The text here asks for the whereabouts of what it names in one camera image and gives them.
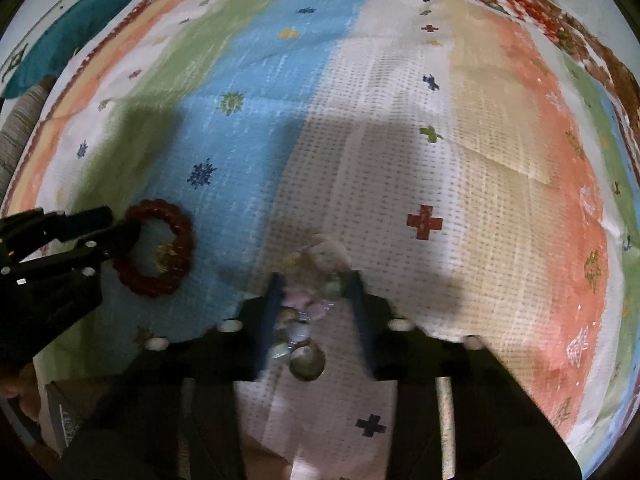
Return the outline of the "person's left hand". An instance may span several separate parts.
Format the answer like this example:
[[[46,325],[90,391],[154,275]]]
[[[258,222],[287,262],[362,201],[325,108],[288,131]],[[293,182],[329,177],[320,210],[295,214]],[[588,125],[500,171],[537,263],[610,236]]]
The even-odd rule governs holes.
[[[41,411],[41,399],[34,363],[27,364],[16,375],[2,375],[0,378],[2,398],[16,399],[24,415],[38,422]]]

